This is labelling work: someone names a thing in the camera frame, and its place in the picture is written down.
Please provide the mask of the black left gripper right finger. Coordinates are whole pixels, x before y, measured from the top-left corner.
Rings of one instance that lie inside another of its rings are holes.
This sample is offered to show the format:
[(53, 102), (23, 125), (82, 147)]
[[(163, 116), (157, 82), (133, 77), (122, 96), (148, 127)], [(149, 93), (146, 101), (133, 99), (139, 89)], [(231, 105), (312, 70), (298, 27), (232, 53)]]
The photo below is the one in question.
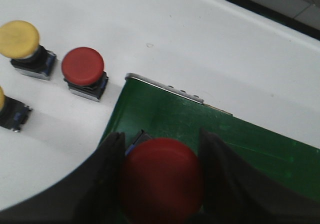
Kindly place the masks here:
[(320, 204), (258, 171), (215, 133), (199, 131), (201, 224), (318, 224)]

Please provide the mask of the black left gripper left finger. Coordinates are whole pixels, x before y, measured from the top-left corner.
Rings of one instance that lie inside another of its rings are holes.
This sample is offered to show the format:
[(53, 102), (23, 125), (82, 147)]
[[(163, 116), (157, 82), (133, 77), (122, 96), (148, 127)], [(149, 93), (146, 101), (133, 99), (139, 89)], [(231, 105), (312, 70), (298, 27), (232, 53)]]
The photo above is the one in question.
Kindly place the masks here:
[(125, 135), (109, 134), (92, 155), (46, 190), (0, 212), (2, 224), (115, 224)]

